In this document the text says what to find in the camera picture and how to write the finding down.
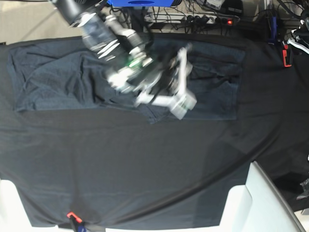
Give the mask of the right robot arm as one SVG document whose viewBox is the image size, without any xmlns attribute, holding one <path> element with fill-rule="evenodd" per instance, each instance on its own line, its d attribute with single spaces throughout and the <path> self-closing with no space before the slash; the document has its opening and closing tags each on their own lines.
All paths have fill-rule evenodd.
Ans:
<svg viewBox="0 0 309 232">
<path fill-rule="evenodd" d="M 191 45 L 156 58 L 139 34 L 124 28 L 116 16 L 101 13 L 98 1 L 53 0 L 65 21 L 82 31 L 84 44 L 109 65 L 105 79 L 121 93 L 132 93 L 136 106 L 168 108 L 178 119 L 193 110 L 197 100 L 187 88 L 192 64 Z"/>
</svg>

